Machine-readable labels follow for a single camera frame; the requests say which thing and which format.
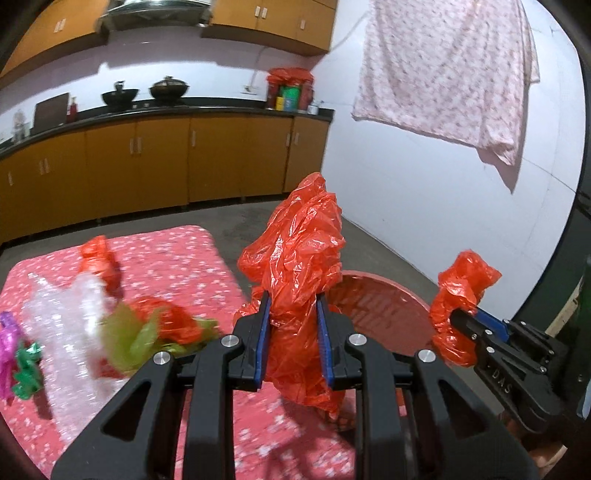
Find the red bottle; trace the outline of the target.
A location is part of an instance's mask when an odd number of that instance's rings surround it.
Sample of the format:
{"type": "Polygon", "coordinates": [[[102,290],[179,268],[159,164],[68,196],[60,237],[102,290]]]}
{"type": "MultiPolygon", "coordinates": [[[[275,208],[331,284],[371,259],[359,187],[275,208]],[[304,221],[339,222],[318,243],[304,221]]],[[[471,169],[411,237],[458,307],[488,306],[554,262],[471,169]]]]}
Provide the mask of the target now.
{"type": "Polygon", "coordinates": [[[77,106],[76,98],[72,97],[70,99],[70,104],[68,106],[66,121],[68,123],[75,122],[77,120],[77,115],[78,115],[78,106],[77,106]]]}

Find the clear glass jar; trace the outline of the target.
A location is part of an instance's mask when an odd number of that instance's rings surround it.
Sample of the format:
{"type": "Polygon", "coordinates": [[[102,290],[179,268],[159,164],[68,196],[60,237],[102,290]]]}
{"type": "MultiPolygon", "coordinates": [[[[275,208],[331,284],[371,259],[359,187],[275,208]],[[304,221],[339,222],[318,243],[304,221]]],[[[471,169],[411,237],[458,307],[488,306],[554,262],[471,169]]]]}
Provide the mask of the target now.
{"type": "Polygon", "coordinates": [[[30,123],[25,114],[17,110],[13,115],[12,140],[15,144],[24,141],[30,134],[30,123]]]}

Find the red bag of groceries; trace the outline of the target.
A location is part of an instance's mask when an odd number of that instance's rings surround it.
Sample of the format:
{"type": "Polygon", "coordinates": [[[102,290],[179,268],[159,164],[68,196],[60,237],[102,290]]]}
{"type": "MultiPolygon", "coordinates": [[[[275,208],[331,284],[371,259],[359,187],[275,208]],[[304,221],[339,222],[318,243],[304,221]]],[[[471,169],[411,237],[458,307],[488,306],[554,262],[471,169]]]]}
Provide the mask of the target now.
{"type": "Polygon", "coordinates": [[[314,99],[315,78],[300,67],[273,68],[266,76],[266,108],[286,112],[304,112],[314,99]]]}

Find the green plastic bag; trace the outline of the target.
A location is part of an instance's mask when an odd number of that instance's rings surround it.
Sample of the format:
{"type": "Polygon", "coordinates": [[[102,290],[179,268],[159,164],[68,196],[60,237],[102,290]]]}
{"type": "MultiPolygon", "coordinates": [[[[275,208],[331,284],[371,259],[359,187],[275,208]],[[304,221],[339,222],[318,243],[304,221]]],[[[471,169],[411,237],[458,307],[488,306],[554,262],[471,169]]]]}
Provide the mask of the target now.
{"type": "Polygon", "coordinates": [[[191,316],[204,328],[204,339],[189,345],[160,340],[155,316],[143,323],[131,310],[131,302],[118,303],[112,313],[100,321],[99,365],[106,376],[130,376],[160,351],[175,358],[193,354],[221,334],[216,320],[191,316]]]}

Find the black wok left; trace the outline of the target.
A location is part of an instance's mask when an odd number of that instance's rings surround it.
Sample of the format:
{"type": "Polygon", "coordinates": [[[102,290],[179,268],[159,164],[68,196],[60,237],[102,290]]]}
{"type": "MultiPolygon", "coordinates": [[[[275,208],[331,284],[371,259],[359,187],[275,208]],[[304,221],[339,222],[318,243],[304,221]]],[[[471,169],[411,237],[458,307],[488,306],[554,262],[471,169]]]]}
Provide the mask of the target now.
{"type": "Polygon", "coordinates": [[[138,89],[126,89],[123,81],[113,84],[113,90],[101,94],[104,104],[110,109],[129,109],[137,96],[138,89]]]}

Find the wooden kitchen cabinets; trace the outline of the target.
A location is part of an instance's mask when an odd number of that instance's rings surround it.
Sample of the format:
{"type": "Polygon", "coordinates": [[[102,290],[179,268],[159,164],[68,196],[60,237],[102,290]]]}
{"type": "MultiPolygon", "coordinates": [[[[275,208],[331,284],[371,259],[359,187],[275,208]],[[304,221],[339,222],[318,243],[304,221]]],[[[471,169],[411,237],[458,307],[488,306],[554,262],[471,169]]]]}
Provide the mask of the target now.
{"type": "Polygon", "coordinates": [[[329,121],[205,113],[91,126],[1,160],[1,239],[195,202],[281,195],[322,168],[329,121]]]}
{"type": "MultiPolygon", "coordinates": [[[[96,29],[109,1],[36,1],[30,15],[11,25],[18,29],[1,54],[1,83],[107,43],[114,32],[96,29]]],[[[304,57],[331,49],[335,1],[214,1],[211,20],[197,30],[204,38],[263,45],[304,57]]]]}

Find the clear bubble wrap sheet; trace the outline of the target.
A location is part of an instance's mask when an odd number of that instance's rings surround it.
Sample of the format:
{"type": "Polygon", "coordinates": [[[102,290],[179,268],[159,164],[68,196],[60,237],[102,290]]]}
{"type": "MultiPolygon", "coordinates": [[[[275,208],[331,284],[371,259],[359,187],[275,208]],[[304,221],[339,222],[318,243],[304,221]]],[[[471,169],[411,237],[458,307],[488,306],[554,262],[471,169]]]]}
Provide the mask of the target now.
{"type": "Polygon", "coordinates": [[[77,275],[67,287],[36,274],[29,280],[24,329],[42,347],[44,390],[59,436],[68,445],[126,383],[102,371],[99,327],[115,301],[90,273],[77,275]]]}

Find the dark green plastic wrapper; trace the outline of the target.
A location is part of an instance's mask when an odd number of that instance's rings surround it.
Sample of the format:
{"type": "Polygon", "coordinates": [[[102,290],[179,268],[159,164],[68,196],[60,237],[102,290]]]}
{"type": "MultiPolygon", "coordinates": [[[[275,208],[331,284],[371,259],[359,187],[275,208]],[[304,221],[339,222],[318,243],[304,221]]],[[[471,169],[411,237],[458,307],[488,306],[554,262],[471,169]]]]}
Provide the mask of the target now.
{"type": "Polygon", "coordinates": [[[20,341],[15,353],[16,371],[13,374],[13,394],[21,400],[31,399],[43,388],[40,369],[42,347],[37,342],[20,341]]]}

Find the dark cutting board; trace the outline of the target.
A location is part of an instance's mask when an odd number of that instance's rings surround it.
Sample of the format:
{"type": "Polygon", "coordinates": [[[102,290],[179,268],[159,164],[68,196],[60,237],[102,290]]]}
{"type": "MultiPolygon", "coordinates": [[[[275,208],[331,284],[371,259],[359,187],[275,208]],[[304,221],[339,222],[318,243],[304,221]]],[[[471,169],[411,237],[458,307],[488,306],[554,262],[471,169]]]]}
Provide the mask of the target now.
{"type": "Polygon", "coordinates": [[[65,124],[69,99],[69,94],[63,93],[37,103],[31,133],[33,135],[40,134],[65,124]]]}

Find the small red plastic bag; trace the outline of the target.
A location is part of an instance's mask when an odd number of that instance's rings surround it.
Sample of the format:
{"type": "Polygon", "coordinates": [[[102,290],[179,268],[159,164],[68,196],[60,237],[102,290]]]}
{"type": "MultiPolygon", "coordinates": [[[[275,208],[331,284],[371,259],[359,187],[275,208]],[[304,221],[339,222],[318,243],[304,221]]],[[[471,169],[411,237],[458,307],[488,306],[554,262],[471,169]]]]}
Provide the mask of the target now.
{"type": "Polygon", "coordinates": [[[431,304],[429,318],[435,329],[432,343],[446,361],[461,367],[476,364],[474,342],[452,326],[450,317],[456,309],[474,314],[485,291],[501,277],[473,250],[461,252],[452,266],[439,274],[439,292],[431,304]]]}

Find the range hood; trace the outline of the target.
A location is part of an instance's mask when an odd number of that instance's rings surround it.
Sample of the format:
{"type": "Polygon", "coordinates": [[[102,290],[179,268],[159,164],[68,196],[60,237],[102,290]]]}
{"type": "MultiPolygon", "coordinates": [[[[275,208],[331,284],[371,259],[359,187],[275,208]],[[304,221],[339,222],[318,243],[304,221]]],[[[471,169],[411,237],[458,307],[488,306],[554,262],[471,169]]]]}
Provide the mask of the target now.
{"type": "Polygon", "coordinates": [[[214,1],[109,1],[96,29],[122,31],[156,26],[204,27],[211,20],[214,1]]]}

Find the large red plastic bag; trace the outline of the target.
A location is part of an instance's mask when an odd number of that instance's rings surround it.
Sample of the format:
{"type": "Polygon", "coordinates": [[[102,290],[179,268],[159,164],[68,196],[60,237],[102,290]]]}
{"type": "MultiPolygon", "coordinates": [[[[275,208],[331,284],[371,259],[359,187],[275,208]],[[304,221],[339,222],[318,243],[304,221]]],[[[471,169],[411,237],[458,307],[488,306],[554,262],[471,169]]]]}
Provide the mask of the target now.
{"type": "Polygon", "coordinates": [[[252,283],[252,296],[235,312],[238,321],[270,295],[267,382],[294,403],[338,417],[345,394],[322,377],[317,296],[342,281],[342,210],[311,173],[274,209],[263,234],[242,250],[238,269],[252,283]]]}

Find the upper wooden kitchen cabinets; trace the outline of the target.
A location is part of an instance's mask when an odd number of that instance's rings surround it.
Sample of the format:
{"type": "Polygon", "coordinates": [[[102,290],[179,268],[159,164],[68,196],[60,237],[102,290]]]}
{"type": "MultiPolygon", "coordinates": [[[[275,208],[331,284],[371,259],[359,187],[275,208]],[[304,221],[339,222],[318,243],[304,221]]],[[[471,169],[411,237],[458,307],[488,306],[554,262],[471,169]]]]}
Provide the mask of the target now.
{"type": "MultiPolygon", "coordinates": [[[[1,83],[107,43],[114,32],[96,29],[109,1],[36,1],[30,15],[11,25],[18,29],[1,54],[1,83]]],[[[304,57],[331,49],[335,1],[214,1],[211,20],[197,30],[204,38],[263,45],[304,57]]]]}

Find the lower wooden kitchen cabinets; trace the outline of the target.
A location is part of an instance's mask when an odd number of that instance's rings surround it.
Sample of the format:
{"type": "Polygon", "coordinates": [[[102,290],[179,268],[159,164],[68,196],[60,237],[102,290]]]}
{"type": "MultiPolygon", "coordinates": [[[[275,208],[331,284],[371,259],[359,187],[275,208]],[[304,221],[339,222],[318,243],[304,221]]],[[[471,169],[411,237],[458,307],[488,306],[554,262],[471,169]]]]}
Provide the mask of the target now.
{"type": "Polygon", "coordinates": [[[205,113],[91,126],[1,160],[1,239],[195,202],[281,195],[322,168],[329,121],[205,113]]]}

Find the magenta plastic wrapper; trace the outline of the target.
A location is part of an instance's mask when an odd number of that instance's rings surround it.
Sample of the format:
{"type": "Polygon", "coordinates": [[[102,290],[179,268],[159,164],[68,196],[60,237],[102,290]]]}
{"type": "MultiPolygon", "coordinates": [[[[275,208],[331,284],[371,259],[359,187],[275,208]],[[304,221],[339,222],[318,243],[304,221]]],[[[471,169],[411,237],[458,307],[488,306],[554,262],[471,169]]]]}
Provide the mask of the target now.
{"type": "Polygon", "coordinates": [[[23,340],[24,335],[15,317],[7,311],[0,314],[1,318],[1,357],[0,357],[0,388],[1,399],[9,400],[14,397],[12,392],[13,370],[16,366],[15,355],[18,350],[19,343],[23,340]]]}

